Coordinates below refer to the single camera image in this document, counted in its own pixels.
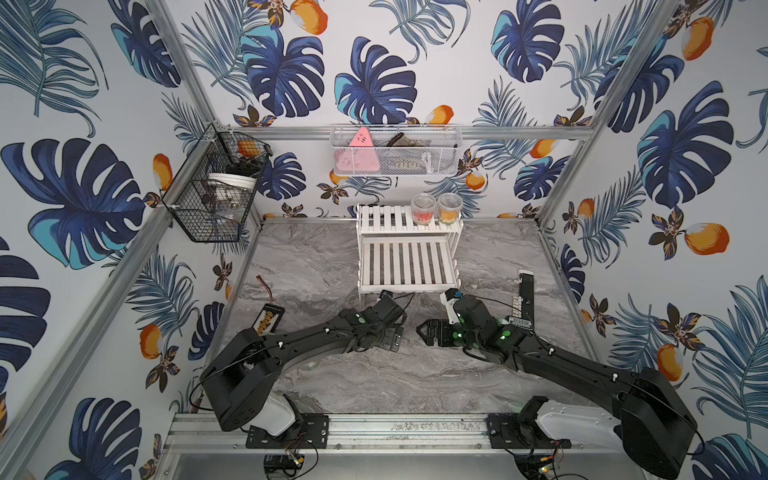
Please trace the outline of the clear seed container orange label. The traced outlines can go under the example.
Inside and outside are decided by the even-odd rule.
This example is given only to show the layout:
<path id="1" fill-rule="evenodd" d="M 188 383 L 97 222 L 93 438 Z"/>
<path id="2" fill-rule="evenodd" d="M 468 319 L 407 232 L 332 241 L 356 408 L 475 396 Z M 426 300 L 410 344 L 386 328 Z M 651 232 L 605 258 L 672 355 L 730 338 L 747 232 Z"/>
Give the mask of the clear seed container orange label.
<path id="1" fill-rule="evenodd" d="M 456 193 L 446 192 L 437 198 L 438 220 L 445 225 L 456 223 L 461 216 L 463 200 Z"/>

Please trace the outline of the clear seed container red label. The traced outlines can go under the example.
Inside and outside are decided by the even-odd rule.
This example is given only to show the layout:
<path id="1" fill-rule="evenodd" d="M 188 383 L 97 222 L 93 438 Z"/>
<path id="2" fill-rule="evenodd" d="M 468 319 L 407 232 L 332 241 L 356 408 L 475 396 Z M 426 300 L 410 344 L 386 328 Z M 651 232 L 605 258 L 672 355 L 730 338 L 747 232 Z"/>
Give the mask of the clear seed container red label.
<path id="1" fill-rule="evenodd" d="M 411 213 L 413 222 L 417 225 L 429 225 L 436 209 L 436 198 L 428 193 L 420 193 L 411 201 Z"/>

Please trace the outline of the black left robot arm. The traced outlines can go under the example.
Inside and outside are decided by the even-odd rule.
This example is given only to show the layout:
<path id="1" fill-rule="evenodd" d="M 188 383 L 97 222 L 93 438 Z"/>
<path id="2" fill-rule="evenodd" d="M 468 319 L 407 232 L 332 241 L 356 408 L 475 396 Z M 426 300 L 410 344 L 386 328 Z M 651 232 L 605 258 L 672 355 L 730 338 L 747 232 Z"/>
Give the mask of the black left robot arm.
<path id="1" fill-rule="evenodd" d="M 232 432 L 254 420 L 282 374 L 326 356 L 378 347 L 406 315 L 404 307 L 384 295 L 362 311 L 343 309 L 294 332 L 261 336 L 253 328 L 240 331 L 200 378 L 220 429 Z"/>

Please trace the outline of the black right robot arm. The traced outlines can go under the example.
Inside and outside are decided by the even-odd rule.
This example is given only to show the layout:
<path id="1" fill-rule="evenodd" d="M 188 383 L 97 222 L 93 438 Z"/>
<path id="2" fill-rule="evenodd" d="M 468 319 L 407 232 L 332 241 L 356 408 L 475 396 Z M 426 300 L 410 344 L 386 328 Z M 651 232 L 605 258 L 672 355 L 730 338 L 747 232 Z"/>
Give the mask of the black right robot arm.
<path id="1" fill-rule="evenodd" d="M 511 371 L 554 382 L 594 403 L 619 422 L 624 452 L 662 479 L 679 476 L 697 424 L 659 371 L 619 369 L 581 357 L 542 339 L 535 331 L 534 300 L 517 297 L 504 320 L 477 296 L 450 289 L 442 296 L 445 319 L 417 328 L 428 346 L 459 348 L 466 355 Z"/>

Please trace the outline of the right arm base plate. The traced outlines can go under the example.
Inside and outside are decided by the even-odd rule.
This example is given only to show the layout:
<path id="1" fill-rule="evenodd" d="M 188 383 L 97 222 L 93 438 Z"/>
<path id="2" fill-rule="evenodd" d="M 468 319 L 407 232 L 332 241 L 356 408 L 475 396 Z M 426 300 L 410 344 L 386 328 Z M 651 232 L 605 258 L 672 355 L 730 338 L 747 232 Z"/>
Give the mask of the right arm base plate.
<path id="1" fill-rule="evenodd" d="M 492 449 L 554 450 L 556 440 L 538 425 L 538 413 L 549 400 L 533 396 L 517 413 L 494 413 L 486 417 Z"/>

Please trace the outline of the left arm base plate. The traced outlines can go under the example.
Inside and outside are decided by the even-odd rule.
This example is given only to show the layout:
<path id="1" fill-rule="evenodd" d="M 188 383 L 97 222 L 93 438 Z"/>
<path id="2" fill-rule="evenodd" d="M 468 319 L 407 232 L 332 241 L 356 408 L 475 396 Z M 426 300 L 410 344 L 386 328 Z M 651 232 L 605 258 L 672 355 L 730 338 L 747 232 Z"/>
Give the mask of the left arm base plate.
<path id="1" fill-rule="evenodd" d="M 325 414 L 302 414 L 282 434 L 270 435 L 266 430 L 250 427 L 245 447 L 247 449 L 300 449 L 327 447 L 330 417 Z"/>

